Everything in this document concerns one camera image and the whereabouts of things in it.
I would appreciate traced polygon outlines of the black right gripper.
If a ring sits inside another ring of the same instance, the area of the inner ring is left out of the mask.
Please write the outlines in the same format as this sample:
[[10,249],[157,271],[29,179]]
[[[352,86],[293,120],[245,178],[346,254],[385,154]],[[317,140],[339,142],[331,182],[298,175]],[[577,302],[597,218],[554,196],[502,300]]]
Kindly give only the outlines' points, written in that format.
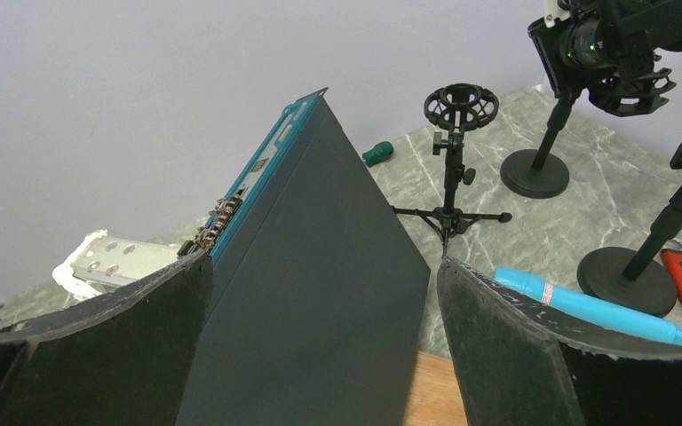
[[557,99],[583,90],[601,97],[618,67],[618,17],[607,12],[545,12],[527,29]]

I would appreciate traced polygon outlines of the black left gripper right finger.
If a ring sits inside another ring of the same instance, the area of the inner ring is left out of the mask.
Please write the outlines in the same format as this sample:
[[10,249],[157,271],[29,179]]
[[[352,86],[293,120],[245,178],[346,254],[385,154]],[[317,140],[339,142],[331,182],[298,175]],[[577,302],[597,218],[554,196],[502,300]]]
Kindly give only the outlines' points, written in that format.
[[682,346],[576,319],[453,257],[441,317],[471,425],[682,425]]

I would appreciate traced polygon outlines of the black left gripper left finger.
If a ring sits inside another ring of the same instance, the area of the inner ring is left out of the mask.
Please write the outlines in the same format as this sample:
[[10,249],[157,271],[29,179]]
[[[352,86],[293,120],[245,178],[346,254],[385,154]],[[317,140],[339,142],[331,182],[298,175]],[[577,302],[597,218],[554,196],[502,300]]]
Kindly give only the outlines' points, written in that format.
[[193,254],[0,332],[0,425],[172,425],[212,275]]

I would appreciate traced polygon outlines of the blue microphone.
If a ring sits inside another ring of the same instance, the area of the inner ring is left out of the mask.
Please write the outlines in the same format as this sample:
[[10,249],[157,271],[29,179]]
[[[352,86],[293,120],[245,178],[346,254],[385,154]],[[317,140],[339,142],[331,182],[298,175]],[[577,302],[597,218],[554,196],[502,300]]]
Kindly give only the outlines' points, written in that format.
[[563,288],[525,271],[500,267],[493,279],[579,320],[626,335],[682,346],[682,327],[666,319]]

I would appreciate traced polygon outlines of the black round-base shock-mount stand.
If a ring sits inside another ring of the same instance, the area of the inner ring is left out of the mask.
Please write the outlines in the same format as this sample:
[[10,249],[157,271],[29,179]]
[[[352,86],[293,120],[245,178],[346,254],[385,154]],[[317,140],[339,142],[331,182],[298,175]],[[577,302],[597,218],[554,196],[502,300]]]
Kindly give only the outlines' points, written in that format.
[[582,91],[587,90],[590,103],[607,114],[618,117],[651,114],[669,102],[663,94],[676,87],[670,74],[671,70],[663,67],[628,83],[615,74],[594,82],[558,83],[554,89],[557,103],[551,110],[540,146],[508,155],[500,169],[502,182],[512,192],[531,199],[560,195],[567,189],[570,174],[567,165],[551,149]]

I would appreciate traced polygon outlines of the black tripod microphone stand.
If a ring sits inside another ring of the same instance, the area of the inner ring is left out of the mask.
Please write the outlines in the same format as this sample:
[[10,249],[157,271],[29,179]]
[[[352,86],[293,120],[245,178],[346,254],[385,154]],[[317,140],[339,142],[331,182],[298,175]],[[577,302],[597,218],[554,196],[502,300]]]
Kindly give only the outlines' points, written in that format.
[[442,254],[448,253],[450,240],[466,233],[479,221],[507,223],[512,214],[465,213],[456,206],[460,185],[471,185],[476,169],[464,164],[464,135],[495,120],[499,99],[491,90],[470,83],[453,83],[431,93],[424,102],[424,116],[438,130],[433,133],[432,153],[445,154],[444,201],[432,210],[393,208],[397,215],[423,219],[438,235]]

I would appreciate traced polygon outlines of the black round-base microphone stand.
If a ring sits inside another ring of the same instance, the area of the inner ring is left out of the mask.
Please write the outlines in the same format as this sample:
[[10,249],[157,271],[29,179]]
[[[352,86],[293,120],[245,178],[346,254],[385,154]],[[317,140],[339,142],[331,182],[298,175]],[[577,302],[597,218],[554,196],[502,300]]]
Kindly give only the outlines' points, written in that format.
[[[670,167],[682,170],[682,143],[670,159]],[[677,302],[677,290],[669,273],[654,258],[681,230],[682,185],[651,224],[638,250],[597,248],[582,259],[576,271],[580,288],[588,296],[665,317]]]

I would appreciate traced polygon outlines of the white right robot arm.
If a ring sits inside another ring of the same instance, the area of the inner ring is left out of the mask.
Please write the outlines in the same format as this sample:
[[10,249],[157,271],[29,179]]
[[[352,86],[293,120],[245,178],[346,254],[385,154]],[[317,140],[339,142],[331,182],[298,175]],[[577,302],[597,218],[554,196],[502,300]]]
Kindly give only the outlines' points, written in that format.
[[555,1],[532,40],[560,98],[608,81],[655,77],[656,50],[682,52],[682,1]]

